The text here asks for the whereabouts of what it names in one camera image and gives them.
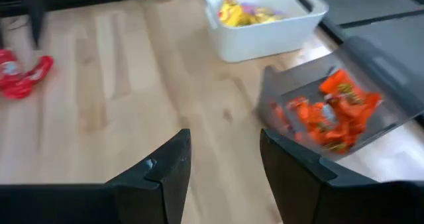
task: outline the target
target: white storage bin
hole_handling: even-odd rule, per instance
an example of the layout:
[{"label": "white storage bin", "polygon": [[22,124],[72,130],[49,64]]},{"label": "white storage bin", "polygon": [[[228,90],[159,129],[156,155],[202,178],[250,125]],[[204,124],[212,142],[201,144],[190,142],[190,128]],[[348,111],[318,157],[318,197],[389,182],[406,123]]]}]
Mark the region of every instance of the white storage bin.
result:
[{"label": "white storage bin", "polygon": [[313,33],[328,6],[322,0],[237,0],[281,11],[281,21],[227,27],[218,19],[223,0],[206,0],[209,36],[226,62],[269,56],[297,50]]}]

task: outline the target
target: wrapped candy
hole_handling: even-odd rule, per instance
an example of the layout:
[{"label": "wrapped candy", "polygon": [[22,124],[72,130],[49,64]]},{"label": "wrapped candy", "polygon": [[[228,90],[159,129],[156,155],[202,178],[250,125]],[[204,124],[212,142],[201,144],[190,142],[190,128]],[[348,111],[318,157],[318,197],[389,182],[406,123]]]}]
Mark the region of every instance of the wrapped candy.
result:
[{"label": "wrapped candy", "polygon": [[258,23],[270,23],[284,18],[283,14],[251,3],[239,3],[236,0],[223,0],[219,10],[219,20],[230,27],[240,27]]},{"label": "wrapped candy", "polygon": [[365,132],[382,96],[361,90],[344,70],[329,76],[319,89],[325,94],[326,103],[310,104],[306,97],[298,97],[288,103],[288,108],[296,112],[317,144],[346,153]]},{"label": "wrapped candy", "polygon": [[23,72],[12,51],[0,49],[0,92],[9,99],[29,96],[35,84],[42,81],[53,66],[51,56],[42,56],[29,72]]}]

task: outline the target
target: candy pile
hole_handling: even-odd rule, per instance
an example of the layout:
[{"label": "candy pile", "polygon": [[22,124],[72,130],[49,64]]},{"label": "candy pile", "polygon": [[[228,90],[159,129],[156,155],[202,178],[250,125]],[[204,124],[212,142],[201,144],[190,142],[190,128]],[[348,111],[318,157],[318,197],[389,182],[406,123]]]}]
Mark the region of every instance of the candy pile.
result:
[{"label": "candy pile", "polygon": [[[366,130],[366,122],[382,101],[379,93],[361,90],[344,70],[329,76],[319,87],[325,102],[310,104],[308,98],[298,97],[288,103],[307,129],[307,134],[324,148],[346,153]],[[272,105],[276,116],[290,127],[282,109]],[[296,133],[298,142],[303,134]]]},{"label": "candy pile", "polygon": [[42,56],[31,71],[23,72],[13,52],[0,49],[0,92],[9,99],[27,97],[34,85],[44,79],[52,66],[53,58]]},{"label": "candy pile", "polygon": [[239,3],[236,0],[223,0],[218,17],[224,25],[230,27],[270,23],[284,18],[279,11],[249,3]]}]

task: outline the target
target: wooden table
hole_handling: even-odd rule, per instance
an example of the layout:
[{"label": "wooden table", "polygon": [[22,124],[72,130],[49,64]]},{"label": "wooden table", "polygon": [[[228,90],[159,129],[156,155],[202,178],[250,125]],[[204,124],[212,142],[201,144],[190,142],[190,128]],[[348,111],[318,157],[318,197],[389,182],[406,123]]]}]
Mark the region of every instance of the wooden table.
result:
[{"label": "wooden table", "polygon": [[[226,64],[209,43],[203,0],[68,9],[46,24],[40,52],[29,29],[5,35],[28,69],[42,53],[56,68],[30,97],[0,100],[1,183],[105,182],[188,127],[183,223],[281,223],[254,106],[265,66],[285,70],[335,48],[320,30],[302,50]],[[424,177],[422,140],[409,123],[339,163],[380,181]]]}]

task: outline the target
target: orange candy wrapper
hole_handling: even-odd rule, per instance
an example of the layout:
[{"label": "orange candy wrapper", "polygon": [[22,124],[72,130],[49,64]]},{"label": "orange candy wrapper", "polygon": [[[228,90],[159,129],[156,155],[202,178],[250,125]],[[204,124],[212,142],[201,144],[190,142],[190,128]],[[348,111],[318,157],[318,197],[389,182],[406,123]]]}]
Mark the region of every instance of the orange candy wrapper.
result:
[{"label": "orange candy wrapper", "polygon": [[382,96],[363,91],[344,70],[330,75],[319,89],[326,103],[310,104],[306,97],[298,97],[288,103],[288,108],[296,112],[316,143],[344,154],[365,132],[366,123],[381,103]]}]

